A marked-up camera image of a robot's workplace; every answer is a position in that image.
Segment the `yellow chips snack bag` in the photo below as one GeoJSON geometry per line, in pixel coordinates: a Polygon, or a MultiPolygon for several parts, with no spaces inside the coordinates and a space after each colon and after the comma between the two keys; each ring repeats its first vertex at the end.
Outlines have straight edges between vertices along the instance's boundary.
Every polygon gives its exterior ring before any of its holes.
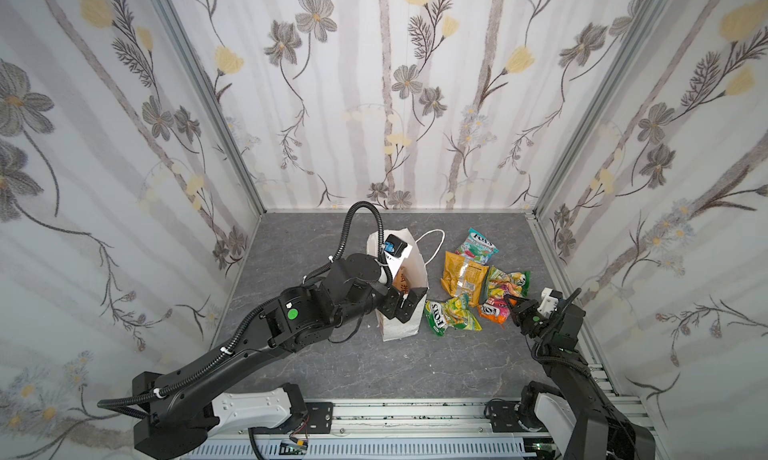
{"type": "Polygon", "coordinates": [[[482,302],[487,265],[479,264],[456,253],[446,252],[440,284],[452,297],[466,293],[469,305],[477,307],[482,302]]]}

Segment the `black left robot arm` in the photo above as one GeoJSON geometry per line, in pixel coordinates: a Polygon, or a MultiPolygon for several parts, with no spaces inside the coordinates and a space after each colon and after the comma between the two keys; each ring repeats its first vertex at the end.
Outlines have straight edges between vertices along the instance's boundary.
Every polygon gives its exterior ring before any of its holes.
{"type": "Polygon", "coordinates": [[[286,433],[309,415],[300,388],[285,383],[265,393],[229,388],[257,370],[378,312],[408,322],[425,295],[404,293],[396,275],[416,243],[387,233],[379,210],[358,201],[348,210],[339,246],[327,262],[251,310],[232,335],[190,364],[167,374],[145,371],[128,397],[102,399],[103,410],[136,419],[134,447],[153,459],[175,459],[224,432],[286,433]]]}

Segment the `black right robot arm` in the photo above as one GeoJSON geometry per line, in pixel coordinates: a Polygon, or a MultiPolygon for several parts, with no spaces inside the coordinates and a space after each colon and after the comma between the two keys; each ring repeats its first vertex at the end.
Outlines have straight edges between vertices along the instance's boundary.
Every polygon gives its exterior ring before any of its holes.
{"type": "Polygon", "coordinates": [[[532,339],[530,353],[553,388],[530,382],[523,390],[518,416],[543,425],[564,459],[654,459],[656,443],[650,430],[631,422],[609,400],[577,349],[586,312],[553,289],[540,300],[504,297],[510,319],[532,339]]]}

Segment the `green yellow snack bag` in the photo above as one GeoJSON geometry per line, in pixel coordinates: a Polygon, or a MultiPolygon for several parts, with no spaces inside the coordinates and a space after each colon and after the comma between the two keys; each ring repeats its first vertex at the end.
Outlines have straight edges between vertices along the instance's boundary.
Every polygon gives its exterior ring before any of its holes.
{"type": "Polygon", "coordinates": [[[444,302],[427,300],[424,316],[430,330],[440,337],[444,336],[449,328],[465,331],[482,330],[482,326],[470,311],[469,298],[466,295],[444,302]]]}
{"type": "Polygon", "coordinates": [[[502,300],[505,295],[524,298],[528,294],[530,280],[530,271],[505,273],[491,266],[484,280],[481,302],[502,300]]]}

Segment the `tan paper bag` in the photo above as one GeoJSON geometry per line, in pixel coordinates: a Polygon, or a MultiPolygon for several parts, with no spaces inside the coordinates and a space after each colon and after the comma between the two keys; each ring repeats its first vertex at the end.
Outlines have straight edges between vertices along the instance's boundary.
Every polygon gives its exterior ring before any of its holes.
{"type": "Polygon", "coordinates": [[[408,294],[411,290],[410,282],[407,278],[406,270],[404,267],[401,267],[393,276],[392,286],[403,295],[408,294]]]}

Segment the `orange candy snack bag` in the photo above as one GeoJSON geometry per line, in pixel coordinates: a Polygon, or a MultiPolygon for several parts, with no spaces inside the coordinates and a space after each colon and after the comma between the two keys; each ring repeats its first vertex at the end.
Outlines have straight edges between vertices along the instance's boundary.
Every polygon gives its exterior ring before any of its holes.
{"type": "Polygon", "coordinates": [[[510,305],[505,299],[489,298],[478,309],[483,318],[499,325],[503,325],[511,313],[510,305]]]}

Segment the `teal candy snack bag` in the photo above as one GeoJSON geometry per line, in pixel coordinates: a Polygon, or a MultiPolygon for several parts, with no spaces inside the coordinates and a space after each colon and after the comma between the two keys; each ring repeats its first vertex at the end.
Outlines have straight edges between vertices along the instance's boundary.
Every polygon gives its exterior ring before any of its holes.
{"type": "Polygon", "coordinates": [[[468,230],[466,239],[455,250],[457,255],[481,265],[487,265],[498,252],[498,248],[474,228],[468,230]]]}

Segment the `cartoon animal paper bag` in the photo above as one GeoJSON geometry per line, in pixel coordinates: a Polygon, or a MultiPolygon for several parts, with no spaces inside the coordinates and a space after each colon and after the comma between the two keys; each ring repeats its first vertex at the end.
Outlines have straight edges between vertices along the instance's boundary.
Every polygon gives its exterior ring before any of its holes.
{"type": "Polygon", "coordinates": [[[383,251],[393,275],[394,297],[385,301],[376,315],[382,340],[393,342],[415,336],[420,328],[429,291],[427,266],[440,252],[445,240],[442,229],[433,229],[414,238],[408,229],[385,230],[383,251]],[[430,235],[440,236],[432,253],[424,254],[420,244],[430,235]]]}

